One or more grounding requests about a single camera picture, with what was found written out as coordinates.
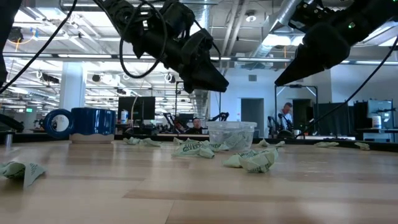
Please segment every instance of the wooden tabletop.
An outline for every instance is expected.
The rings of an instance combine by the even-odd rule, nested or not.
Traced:
[[[287,146],[265,174],[214,159],[171,157],[175,146],[69,142],[0,148],[0,162],[39,162],[25,191],[0,177],[1,224],[397,223],[398,154]]]

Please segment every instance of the monitor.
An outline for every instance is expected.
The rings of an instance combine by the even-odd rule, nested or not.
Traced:
[[[135,96],[119,97],[118,106],[118,119],[121,119],[122,110],[129,113],[131,117],[131,107],[136,99]],[[155,97],[154,96],[141,96],[137,98],[134,105],[133,118],[136,119],[155,119]]]

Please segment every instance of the white shirt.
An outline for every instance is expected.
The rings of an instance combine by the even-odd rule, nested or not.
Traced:
[[[290,113],[284,114],[284,112],[281,110],[280,111],[282,115],[285,116],[285,118],[282,117],[282,126],[284,127],[284,130],[287,130],[287,122],[286,120],[290,121],[293,124],[293,117]]]

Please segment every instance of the ceiling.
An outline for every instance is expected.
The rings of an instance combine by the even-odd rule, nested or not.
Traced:
[[[36,53],[48,40],[49,36],[59,25],[60,21],[65,18],[72,0],[64,1],[25,1],[21,6],[16,18],[15,27],[21,27],[24,39],[19,44],[8,42],[4,52],[22,52]],[[214,42],[219,49],[223,48],[224,39],[226,38],[227,28],[230,21],[234,21],[233,27],[238,29],[236,41],[232,41],[234,29],[231,31],[228,39],[228,45],[223,55],[239,55],[246,57],[253,55],[253,52],[261,46],[264,36],[262,27],[267,16],[277,13],[280,9],[282,1],[235,1],[235,0],[191,0],[182,1],[190,7],[201,26],[206,27],[210,34],[214,37]],[[233,14],[234,4],[239,3],[235,7],[236,14]],[[337,7],[335,9],[348,6],[351,1],[341,2],[340,0],[323,1],[324,5]],[[242,23],[238,25],[240,14],[252,10],[252,14],[256,17],[255,21],[246,21],[247,16],[242,16]],[[378,45],[388,45],[390,39],[398,34],[397,24],[392,23],[378,30],[377,38],[372,38],[369,43],[360,43],[357,49],[353,49],[354,57],[362,57],[366,55],[370,59],[378,59],[382,57],[387,47],[379,47]],[[192,32],[198,30],[197,26],[192,27]],[[288,27],[282,27],[274,30],[273,35],[276,37],[277,44],[283,38],[288,39],[285,46],[274,46],[268,53],[268,57],[285,57],[292,58],[296,49],[295,45],[300,43],[303,33],[292,30]],[[120,37],[115,28],[101,12],[95,7],[91,0],[80,0],[78,7],[72,14],[71,19],[58,33],[56,38],[45,49],[44,53],[48,54],[118,54]],[[132,55],[132,46],[125,43],[123,53]],[[8,80],[10,80],[27,62],[26,58],[5,58],[7,69],[10,72]],[[41,105],[40,112],[45,114],[58,106],[58,94],[60,85],[42,81],[42,74],[50,75],[62,81],[62,61],[61,60],[36,60],[30,68],[15,82],[16,85],[24,86],[23,88],[14,88],[6,93],[3,99],[3,105]],[[117,108],[117,100],[119,93],[116,93],[115,86],[126,91],[127,96],[157,96],[157,110],[166,112],[174,112],[175,108],[170,102],[175,101],[175,83],[166,81],[165,76],[174,75],[176,81],[181,81],[178,74],[173,70],[158,65],[157,68],[144,79],[135,80],[123,75],[123,70],[116,61],[100,60],[92,61],[82,60],[83,68],[87,71],[87,91],[86,105],[101,106],[115,110]],[[142,74],[150,66],[152,62],[126,62],[127,69],[133,74]],[[103,79],[100,82],[92,80],[93,75],[100,75]],[[207,92],[194,91],[188,94],[182,90],[182,84],[178,86],[181,94],[178,95],[177,111],[178,113],[196,113],[197,116],[203,117],[206,112]]]

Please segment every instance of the man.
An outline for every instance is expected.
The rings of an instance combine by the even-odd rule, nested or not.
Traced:
[[[193,128],[188,129],[185,134],[202,134],[203,127],[201,126],[201,121],[199,118],[193,119]]]
[[[290,109],[293,107],[293,105],[289,102],[285,103],[284,108],[282,109],[282,126],[284,127],[284,130],[289,130],[288,127],[288,121],[290,121],[290,124],[293,125],[293,117],[290,114]]]

